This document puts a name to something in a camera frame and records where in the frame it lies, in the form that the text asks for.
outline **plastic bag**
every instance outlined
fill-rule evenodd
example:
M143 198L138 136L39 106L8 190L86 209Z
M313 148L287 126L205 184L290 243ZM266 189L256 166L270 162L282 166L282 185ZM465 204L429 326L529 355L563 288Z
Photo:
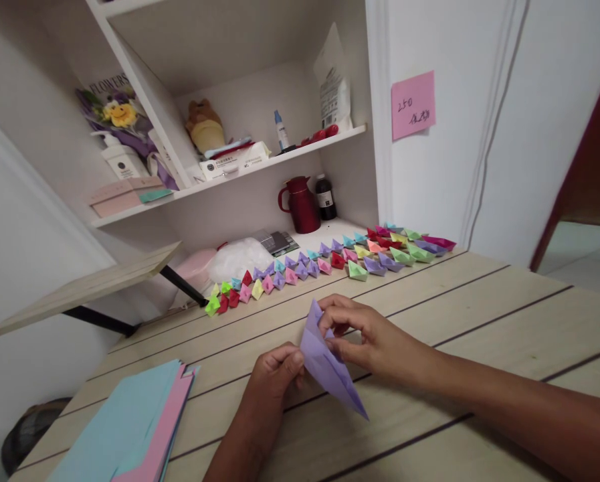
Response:
M273 262L273 256L255 238L233 241L217 252L208 266L208 273L215 283L242 279L246 270L253 274L258 267L264 271Z

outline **red kettle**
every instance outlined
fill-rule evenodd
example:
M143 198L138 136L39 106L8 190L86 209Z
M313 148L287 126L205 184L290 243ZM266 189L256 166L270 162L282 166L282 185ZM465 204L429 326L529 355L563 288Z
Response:
M286 187L278 194L278 206L284 212L290 212L293 226L298 234L317 231L320 227L320 216L316 207L315 195L308 189L310 177L294 177L286 182ZM282 194L288 191L288 207L282 207Z

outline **white label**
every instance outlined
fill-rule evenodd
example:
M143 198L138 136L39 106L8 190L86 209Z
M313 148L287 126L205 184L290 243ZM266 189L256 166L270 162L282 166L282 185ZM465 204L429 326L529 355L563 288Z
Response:
M318 204L321 208L333 206L333 197L331 196L331 191L327 191L325 193L318 193Z

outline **wooden desk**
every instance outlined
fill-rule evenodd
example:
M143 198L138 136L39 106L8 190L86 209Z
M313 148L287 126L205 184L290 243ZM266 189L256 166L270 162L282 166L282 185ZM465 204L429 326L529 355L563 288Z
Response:
M311 300L331 293L374 306L439 350L600 396L600 295L458 250L365 283L333 270L220 316L195 307L141 327L112 348L11 480L45 480L123 377L175 358L202 370L166 480L201 480L257 356L298 343ZM462 407L349 369L371 421L314 384L293 392L261 480L552 477Z

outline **pink container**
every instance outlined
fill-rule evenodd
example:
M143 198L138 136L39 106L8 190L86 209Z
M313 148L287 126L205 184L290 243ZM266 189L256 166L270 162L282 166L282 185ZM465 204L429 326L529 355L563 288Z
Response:
M100 218L141 206L139 196L166 189L158 177L131 177L97 189L88 200Z

